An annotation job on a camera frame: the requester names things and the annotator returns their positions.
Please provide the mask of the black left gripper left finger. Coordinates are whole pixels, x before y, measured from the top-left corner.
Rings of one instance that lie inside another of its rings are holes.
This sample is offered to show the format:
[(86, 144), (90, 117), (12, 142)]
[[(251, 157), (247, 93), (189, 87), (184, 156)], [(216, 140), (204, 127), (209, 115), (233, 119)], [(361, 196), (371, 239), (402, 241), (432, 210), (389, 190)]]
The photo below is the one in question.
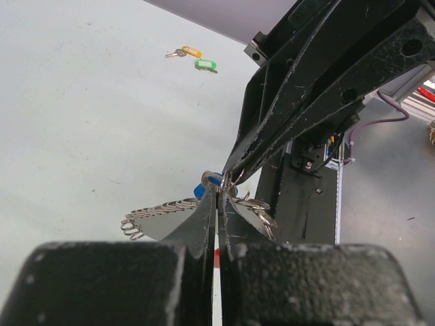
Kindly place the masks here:
[(158, 242), (47, 242), (25, 261), (2, 325), (210, 325), (216, 192)]

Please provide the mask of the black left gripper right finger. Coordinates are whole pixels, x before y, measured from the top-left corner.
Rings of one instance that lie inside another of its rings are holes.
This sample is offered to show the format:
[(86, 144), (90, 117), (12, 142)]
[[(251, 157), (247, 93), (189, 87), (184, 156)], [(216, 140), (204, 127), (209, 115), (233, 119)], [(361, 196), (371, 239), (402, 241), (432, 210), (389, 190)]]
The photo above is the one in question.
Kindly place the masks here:
[(395, 257), (366, 244), (277, 244), (218, 199), (224, 325), (422, 325)]

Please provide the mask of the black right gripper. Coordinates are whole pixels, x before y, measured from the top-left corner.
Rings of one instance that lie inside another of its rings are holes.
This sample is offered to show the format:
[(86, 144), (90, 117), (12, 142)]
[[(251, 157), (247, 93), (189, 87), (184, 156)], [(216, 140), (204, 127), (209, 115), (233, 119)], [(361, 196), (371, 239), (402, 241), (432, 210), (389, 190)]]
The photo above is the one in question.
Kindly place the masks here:
[(262, 62), (247, 84), (224, 171), (250, 178), (289, 141), (433, 58), (429, 16), (395, 31), (417, 9), (417, 1), (297, 1), (258, 33)]

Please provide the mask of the metal key organizer red handle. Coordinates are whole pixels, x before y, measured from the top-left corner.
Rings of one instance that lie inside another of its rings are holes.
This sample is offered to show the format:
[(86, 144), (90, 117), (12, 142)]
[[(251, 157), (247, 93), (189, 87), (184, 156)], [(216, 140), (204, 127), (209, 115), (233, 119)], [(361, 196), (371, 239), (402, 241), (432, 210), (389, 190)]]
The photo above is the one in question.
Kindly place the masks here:
[[(236, 211), (260, 233), (274, 240), (272, 229), (277, 227), (277, 222), (268, 213), (270, 206), (261, 200), (250, 198), (249, 194), (242, 198), (235, 197), (235, 186), (230, 188), (230, 193)], [(200, 201), (201, 198), (194, 196), (133, 210), (120, 222), (120, 229), (130, 240), (139, 240), (144, 236), (162, 240), (192, 215)]]

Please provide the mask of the blue key tag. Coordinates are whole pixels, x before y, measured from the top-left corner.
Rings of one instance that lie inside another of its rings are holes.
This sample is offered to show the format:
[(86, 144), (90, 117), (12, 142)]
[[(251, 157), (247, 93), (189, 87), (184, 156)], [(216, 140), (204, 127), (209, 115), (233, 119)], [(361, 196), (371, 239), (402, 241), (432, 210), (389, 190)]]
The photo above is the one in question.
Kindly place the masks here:
[(220, 187), (222, 182), (222, 174), (206, 170), (201, 176), (201, 182), (194, 188), (194, 196), (202, 198), (204, 193), (212, 187)]

